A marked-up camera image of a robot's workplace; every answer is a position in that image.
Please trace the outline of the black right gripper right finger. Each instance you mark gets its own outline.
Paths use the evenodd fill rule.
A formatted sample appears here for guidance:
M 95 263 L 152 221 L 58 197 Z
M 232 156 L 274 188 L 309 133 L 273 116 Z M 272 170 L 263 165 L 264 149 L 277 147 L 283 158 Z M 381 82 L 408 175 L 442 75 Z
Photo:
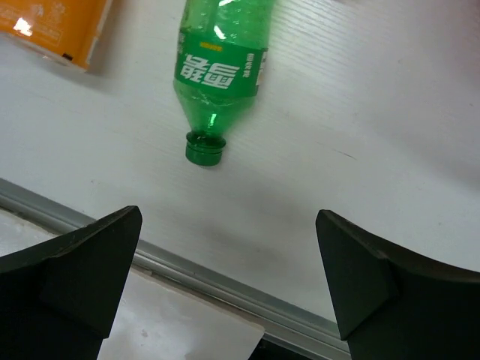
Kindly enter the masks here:
M 322 210 L 316 234 L 352 359 L 478 359 L 479 273 L 422 256 Z

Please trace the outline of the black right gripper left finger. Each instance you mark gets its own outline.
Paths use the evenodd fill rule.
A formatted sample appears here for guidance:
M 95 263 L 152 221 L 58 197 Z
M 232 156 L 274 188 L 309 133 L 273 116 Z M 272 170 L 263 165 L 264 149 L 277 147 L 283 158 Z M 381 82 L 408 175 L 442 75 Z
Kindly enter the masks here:
M 140 238 L 140 209 L 1 257 L 1 358 L 96 359 Z

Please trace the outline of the orange juice bottle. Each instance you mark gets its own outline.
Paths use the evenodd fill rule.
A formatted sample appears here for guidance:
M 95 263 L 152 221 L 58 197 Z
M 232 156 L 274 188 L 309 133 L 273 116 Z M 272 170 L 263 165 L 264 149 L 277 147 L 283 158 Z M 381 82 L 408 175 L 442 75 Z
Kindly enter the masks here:
M 1 36 L 86 72 L 111 6 L 107 0 L 2 0 Z

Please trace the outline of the green plastic soda bottle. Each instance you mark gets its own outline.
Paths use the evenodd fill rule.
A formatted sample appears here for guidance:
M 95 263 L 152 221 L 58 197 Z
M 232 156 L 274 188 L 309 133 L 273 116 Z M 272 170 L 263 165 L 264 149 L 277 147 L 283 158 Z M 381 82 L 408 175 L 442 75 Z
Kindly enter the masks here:
M 253 106 L 269 51 L 273 1 L 187 1 L 173 87 L 190 130 L 186 158 L 221 162 L 224 136 Z

